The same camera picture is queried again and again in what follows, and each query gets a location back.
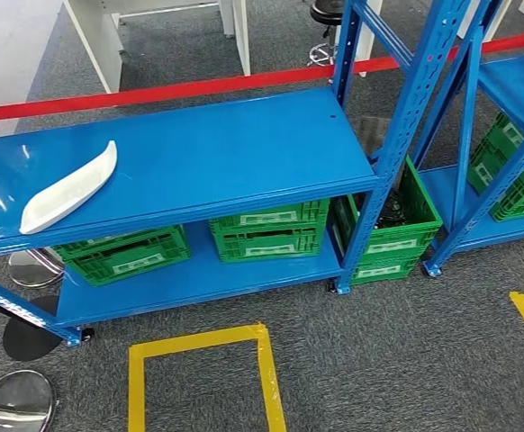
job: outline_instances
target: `red barrier tape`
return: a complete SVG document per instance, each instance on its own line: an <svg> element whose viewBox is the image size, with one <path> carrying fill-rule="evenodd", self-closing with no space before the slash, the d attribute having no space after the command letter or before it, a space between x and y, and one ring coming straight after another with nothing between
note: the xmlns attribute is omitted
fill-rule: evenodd
<svg viewBox="0 0 524 432"><path fill-rule="evenodd" d="M524 34L509 38L491 40L482 44L483 54L490 54L503 50L517 50L524 48ZM448 53L453 59L458 48L454 47ZM398 68L398 65L390 57L371 58L357 61L353 73L377 72ZM314 79L330 78L334 68L330 67L303 67L299 69L280 70L277 72L265 72L253 76L231 76L227 78L208 79L190 83L163 85L160 87L129 90L114 94L93 94L88 96L68 97L65 99L52 99L28 103L15 103L0 105L0 120L31 117L34 115L49 115L68 113L71 111L91 110L131 104L148 104L184 97L200 95L213 95L217 93L237 92L250 88L265 86L280 86L284 84L300 83Z"/></svg>

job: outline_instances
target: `shelf board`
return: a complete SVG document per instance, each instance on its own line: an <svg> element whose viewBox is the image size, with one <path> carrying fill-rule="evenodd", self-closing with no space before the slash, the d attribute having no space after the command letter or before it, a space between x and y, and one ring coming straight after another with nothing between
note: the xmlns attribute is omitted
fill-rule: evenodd
<svg viewBox="0 0 524 432"><path fill-rule="evenodd" d="M115 140L93 198L22 236L24 205ZM0 138L0 253L300 203L378 180L329 87Z"/></svg>
<svg viewBox="0 0 524 432"><path fill-rule="evenodd" d="M58 319L65 326L111 320L191 303L255 293L340 275L328 233L317 256L278 258L238 264L221 262L206 222L185 225L190 259L93 287L66 270Z"/></svg>
<svg viewBox="0 0 524 432"><path fill-rule="evenodd" d="M447 227L450 226L453 216L456 175L456 166L443 166L420 173L428 194ZM461 214L465 214L478 201L478 196L474 189L466 184L464 208L462 209ZM468 233L456 251L481 248L515 239L524 239L524 218L497 222L487 213Z"/></svg>
<svg viewBox="0 0 524 432"><path fill-rule="evenodd" d="M482 63L478 86L524 132L524 56Z"/></svg>

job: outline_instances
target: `green plastic crate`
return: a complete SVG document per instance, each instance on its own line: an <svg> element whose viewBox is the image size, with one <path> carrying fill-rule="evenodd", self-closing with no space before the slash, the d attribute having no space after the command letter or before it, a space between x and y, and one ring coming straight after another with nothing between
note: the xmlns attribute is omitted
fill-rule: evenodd
<svg viewBox="0 0 524 432"><path fill-rule="evenodd" d="M274 209L225 216L210 221L216 233L287 230L325 226L330 199L301 202Z"/></svg>
<svg viewBox="0 0 524 432"><path fill-rule="evenodd" d="M340 252L340 257L344 257L345 247L342 245L340 230L336 220L331 225L335 247ZM352 274L351 284L366 284L375 281L387 281L391 279L400 279L407 277L419 261L419 256L401 256L390 259L379 259L372 262L364 262L364 256L361 259Z"/></svg>
<svg viewBox="0 0 524 432"><path fill-rule="evenodd" d="M504 198L493 206L491 214L496 221L524 217L524 185L518 182L508 188Z"/></svg>
<svg viewBox="0 0 524 432"><path fill-rule="evenodd" d="M367 282L389 281L407 277L419 261L418 256L411 258L394 258L361 264L354 272L351 284L366 284Z"/></svg>
<svg viewBox="0 0 524 432"><path fill-rule="evenodd" d="M499 114L471 156L468 182L481 194L523 140L505 114ZM524 172L496 202L490 215L496 221L524 216Z"/></svg>
<svg viewBox="0 0 524 432"><path fill-rule="evenodd" d="M373 229L368 239L361 263L382 259L419 257L442 226L442 220L420 180L412 161L407 157L400 182L404 216L407 224ZM333 199L333 218L339 229L345 250L356 225L358 212L351 195Z"/></svg>
<svg viewBox="0 0 524 432"><path fill-rule="evenodd" d="M158 229L146 229L144 231L129 232L117 236L106 236L102 238L93 238L90 240L76 241L74 243L68 243L65 245L53 246L59 255L64 260L74 259L77 257L83 257L90 255L95 252L102 252L104 250L119 248L120 246L136 243L144 239L151 237L158 237L162 234L167 234L173 230L183 231L181 226L166 227Z"/></svg>
<svg viewBox="0 0 524 432"><path fill-rule="evenodd" d="M90 284L99 286L177 263L190 257L182 226L133 244L94 252L65 263Z"/></svg>
<svg viewBox="0 0 524 432"><path fill-rule="evenodd" d="M301 228L213 234L220 260L236 262L317 255L322 244L324 229Z"/></svg>

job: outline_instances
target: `shelving unit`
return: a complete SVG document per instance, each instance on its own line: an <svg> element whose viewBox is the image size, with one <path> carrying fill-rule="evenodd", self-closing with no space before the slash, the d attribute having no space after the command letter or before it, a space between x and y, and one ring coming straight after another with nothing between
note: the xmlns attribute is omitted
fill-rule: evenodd
<svg viewBox="0 0 524 432"><path fill-rule="evenodd" d="M486 32L493 6L497 6L492 2L490 8L484 7L486 3L488 2L482 2L482 7L479 6L475 15L413 151L413 159L419 167L452 99L465 85L458 164L420 174L444 221L446 231L441 241L434 242L434 254L425 262L431 276L440 275L441 267L456 252L524 239L524 217L496 221L488 214L524 171L524 141L480 196L466 182L477 88L508 115L524 135L524 55L481 63L482 35Z"/></svg>
<svg viewBox="0 0 524 432"><path fill-rule="evenodd" d="M339 293L348 293L468 2L434 2L411 53L366 0L346 1L332 88L0 138L0 254L176 223L185 224L192 253L188 261L96 288L68 270L56 316L1 286L0 307L71 346L80 342L78 326L98 320L324 278L336 278ZM342 108L363 23L405 73L373 166ZM102 189L49 229L18 232L30 197L92 159L108 140L116 142L118 163ZM205 222L357 192L366 198L342 262L325 233L317 256L222 264Z"/></svg>

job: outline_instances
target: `chrome round base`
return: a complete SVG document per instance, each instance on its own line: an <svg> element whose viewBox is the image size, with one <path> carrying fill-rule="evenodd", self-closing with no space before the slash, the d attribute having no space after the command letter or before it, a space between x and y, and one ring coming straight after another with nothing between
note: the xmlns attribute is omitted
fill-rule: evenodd
<svg viewBox="0 0 524 432"><path fill-rule="evenodd" d="M55 284L64 275L62 265L43 265L27 250L10 255L8 267L12 281L26 288L43 288Z"/></svg>
<svg viewBox="0 0 524 432"><path fill-rule="evenodd" d="M0 431L45 432L56 409L56 391L40 373L17 371L0 379Z"/></svg>
<svg viewBox="0 0 524 432"><path fill-rule="evenodd" d="M336 47L332 47L329 43L321 43L310 50L310 61L307 66L330 66L334 64L336 57Z"/></svg>

